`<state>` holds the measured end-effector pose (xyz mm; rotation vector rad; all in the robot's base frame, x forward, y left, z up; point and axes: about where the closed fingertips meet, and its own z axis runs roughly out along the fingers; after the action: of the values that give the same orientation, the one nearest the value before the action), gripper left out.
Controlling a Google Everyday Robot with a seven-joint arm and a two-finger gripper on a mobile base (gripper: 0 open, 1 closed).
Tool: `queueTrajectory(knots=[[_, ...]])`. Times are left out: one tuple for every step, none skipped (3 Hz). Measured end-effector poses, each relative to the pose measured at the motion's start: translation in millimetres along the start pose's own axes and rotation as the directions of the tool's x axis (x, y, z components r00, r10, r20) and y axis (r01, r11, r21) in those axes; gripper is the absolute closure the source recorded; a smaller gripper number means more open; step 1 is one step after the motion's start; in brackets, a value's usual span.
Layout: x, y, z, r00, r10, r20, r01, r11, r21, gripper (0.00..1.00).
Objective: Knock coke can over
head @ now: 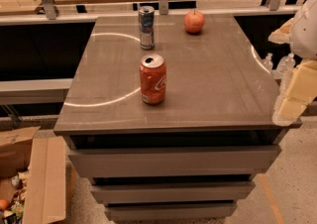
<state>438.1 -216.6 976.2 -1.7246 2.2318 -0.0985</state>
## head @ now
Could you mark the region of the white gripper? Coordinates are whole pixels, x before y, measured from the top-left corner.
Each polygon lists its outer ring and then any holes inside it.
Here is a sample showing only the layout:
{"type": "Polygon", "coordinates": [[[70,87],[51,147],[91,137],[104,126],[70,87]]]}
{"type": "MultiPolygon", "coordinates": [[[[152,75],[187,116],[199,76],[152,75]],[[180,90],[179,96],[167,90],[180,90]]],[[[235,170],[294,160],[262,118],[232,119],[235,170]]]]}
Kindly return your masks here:
{"type": "Polygon", "coordinates": [[[291,51],[304,59],[296,68],[288,69],[282,78],[276,98],[272,122],[289,126],[317,97],[317,0],[307,0],[268,40],[275,44],[289,44],[291,51]]]}

